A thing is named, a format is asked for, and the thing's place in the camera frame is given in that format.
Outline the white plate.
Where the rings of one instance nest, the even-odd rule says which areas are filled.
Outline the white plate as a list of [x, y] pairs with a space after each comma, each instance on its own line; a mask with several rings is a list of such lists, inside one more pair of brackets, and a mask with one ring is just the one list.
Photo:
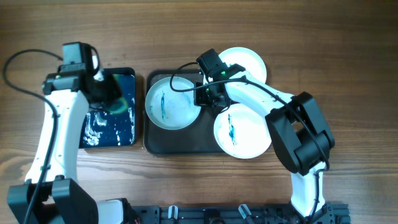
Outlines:
[[213, 132], [219, 147], [239, 159], [260, 156], [271, 145], [265, 119], [241, 103], [217, 115]]
[[239, 64], [256, 80], [265, 83], [267, 68], [262, 58], [253, 50], [245, 47], [232, 47], [219, 54], [220, 59], [227, 65]]
[[181, 77], [163, 78], [153, 84], [146, 95], [145, 109], [149, 119], [158, 127], [178, 130], [191, 125], [201, 107], [194, 104], [194, 84]]

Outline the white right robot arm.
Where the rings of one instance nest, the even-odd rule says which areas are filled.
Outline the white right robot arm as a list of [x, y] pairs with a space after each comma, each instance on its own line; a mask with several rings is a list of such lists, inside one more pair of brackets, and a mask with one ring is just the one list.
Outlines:
[[248, 107], [266, 124], [280, 163], [291, 173], [294, 212], [315, 221], [326, 204], [323, 174], [330, 169], [335, 139], [314, 97], [283, 93], [255, 79], [249, 72], [220, 72], [209, 83], [196, 83], [199, 105], [212, 105], [218, 97]]

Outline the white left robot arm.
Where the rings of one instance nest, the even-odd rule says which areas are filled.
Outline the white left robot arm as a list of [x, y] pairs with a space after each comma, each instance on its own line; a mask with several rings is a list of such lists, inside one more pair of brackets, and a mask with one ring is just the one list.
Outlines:
[[10, 187], [7, 203], [19, 223], [136, 223], [126, 198], [95, 201], [77, 181], [81, 130], [92, 104], [126, 110], [119, 75], [50, 74], [43, 84], [45, 117], [37, 153], [24, 184]]

